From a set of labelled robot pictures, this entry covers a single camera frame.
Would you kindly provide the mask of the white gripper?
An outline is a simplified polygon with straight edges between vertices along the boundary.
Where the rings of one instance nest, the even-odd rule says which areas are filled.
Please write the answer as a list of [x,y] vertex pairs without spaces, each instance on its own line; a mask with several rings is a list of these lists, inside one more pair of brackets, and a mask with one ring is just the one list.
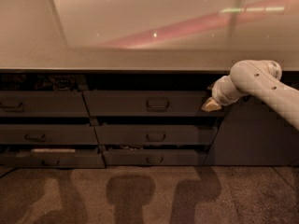
[[242,97],[230,76],[223,76],[218,79],[212,88],[212,97],[209,97],[202,105],[205,112],[221,110],[222,105],[236,103]]

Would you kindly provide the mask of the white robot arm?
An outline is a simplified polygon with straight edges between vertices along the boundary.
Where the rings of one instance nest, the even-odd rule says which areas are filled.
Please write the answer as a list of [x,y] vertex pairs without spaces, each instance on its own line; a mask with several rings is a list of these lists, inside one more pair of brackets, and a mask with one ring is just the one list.
[[202,105],[202,110],[218,111],[251,95],[299,130],[299,90],[282,83],[281,77],[282,69],[277,62],[240,61],[232,66],[228,76],[213,83],[211,96]]

